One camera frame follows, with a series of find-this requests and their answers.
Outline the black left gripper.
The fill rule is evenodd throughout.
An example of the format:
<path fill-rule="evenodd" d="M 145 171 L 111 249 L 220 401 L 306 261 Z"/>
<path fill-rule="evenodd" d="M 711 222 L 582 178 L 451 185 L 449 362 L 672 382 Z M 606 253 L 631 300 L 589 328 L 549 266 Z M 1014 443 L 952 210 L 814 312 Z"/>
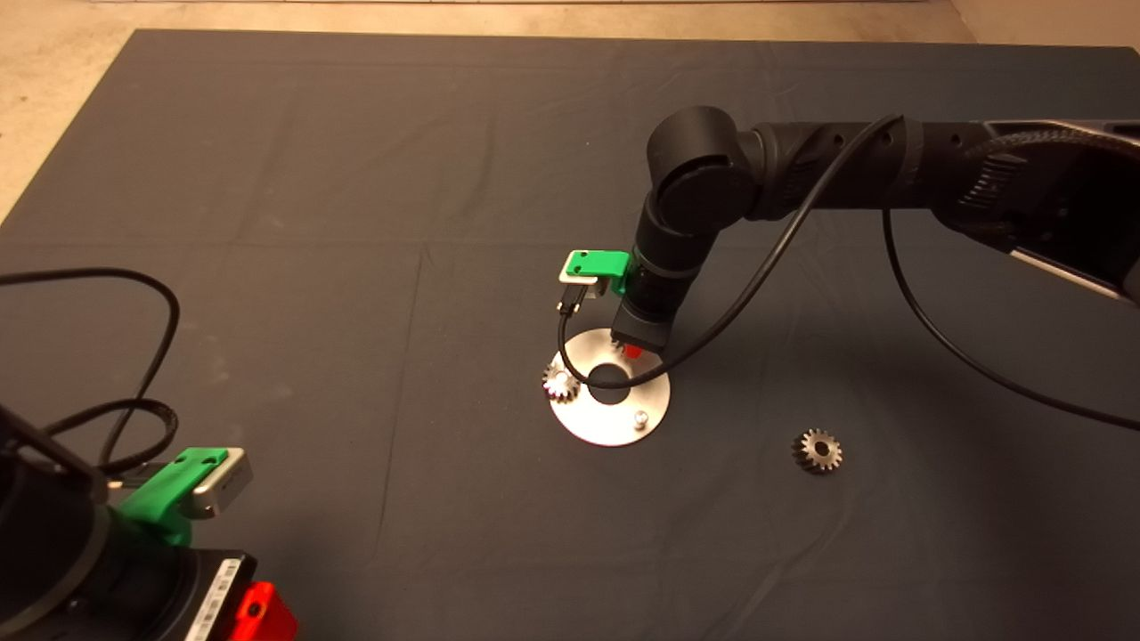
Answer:
<path fill-rule="evenodd" d="M 296 616 L 270 581 L 253 581 L 256 567 L 241 550 L 176 551 L 135 640 L 298 640 Z"/>

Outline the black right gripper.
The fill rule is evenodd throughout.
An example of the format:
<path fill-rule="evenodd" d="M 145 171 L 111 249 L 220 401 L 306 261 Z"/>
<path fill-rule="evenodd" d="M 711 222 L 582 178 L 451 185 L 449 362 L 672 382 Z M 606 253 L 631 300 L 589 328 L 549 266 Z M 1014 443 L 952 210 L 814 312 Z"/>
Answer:
<path fill-rule="evenodd" d="M 614 313 L 612 336 L 622 357 L 638 360 L 643 350 L 663 352 L 681 305 L 681 279 L 654 271 L 632 271 L 624 279 L 622 302 Z"/>

